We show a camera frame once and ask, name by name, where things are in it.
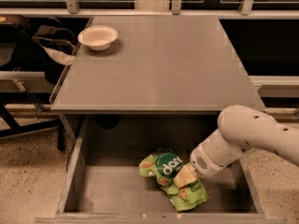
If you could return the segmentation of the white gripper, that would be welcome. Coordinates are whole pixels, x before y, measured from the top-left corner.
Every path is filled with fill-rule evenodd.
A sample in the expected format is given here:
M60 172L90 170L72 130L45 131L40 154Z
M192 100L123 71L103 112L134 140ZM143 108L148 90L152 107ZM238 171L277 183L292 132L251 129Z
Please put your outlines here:
M183 188L197 180L199 177L212 177L223 170L213 162L205 153L202 145L196 147L190 156L191 164L185 164L174 178L178 188Z

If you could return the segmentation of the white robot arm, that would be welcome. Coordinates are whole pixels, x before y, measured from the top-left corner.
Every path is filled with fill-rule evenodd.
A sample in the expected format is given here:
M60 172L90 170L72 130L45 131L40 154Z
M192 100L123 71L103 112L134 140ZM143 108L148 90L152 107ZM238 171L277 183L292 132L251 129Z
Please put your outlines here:
M218 128L191 153L174 178L180 188L202 176L211 177L256 149L266 150L299 165L299 130L243 105L224 108Z

